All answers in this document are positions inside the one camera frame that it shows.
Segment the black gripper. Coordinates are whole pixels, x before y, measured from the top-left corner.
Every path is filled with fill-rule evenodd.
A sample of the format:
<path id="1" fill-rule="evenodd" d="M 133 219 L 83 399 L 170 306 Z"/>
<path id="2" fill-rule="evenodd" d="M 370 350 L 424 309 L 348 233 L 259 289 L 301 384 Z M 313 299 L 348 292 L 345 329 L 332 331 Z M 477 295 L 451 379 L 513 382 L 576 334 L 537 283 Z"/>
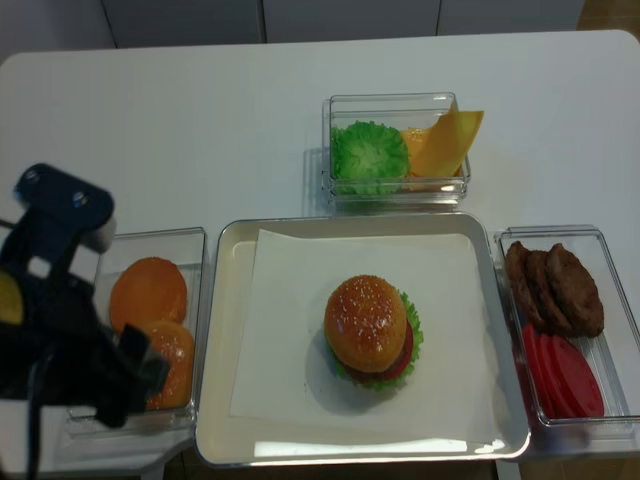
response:
<path id="1" fill-rule="evenodd" d="M 1 398 L 95 405 L 99 422 L 120 428 L 161 392 L 170 363 L 137 327 L 114 342 L 93 285 L 70 271 L 74 257 L 1 254 Z"/>

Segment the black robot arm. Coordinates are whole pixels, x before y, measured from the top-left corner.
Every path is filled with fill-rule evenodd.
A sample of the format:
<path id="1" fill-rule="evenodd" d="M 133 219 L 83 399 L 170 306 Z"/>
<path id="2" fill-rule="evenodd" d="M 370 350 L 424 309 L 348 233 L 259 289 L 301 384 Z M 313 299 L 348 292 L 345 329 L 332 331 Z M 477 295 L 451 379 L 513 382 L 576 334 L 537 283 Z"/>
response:
<path id="1" fill-rule="evenodd" d="M 1 397 L 37 406 L 87 407 L 122 427 L 159 393 L 170 364 L 136 327 L 115 333 L 94 304 L 94 286 L 69 272 L 41 279 L 1 266 Z"/>

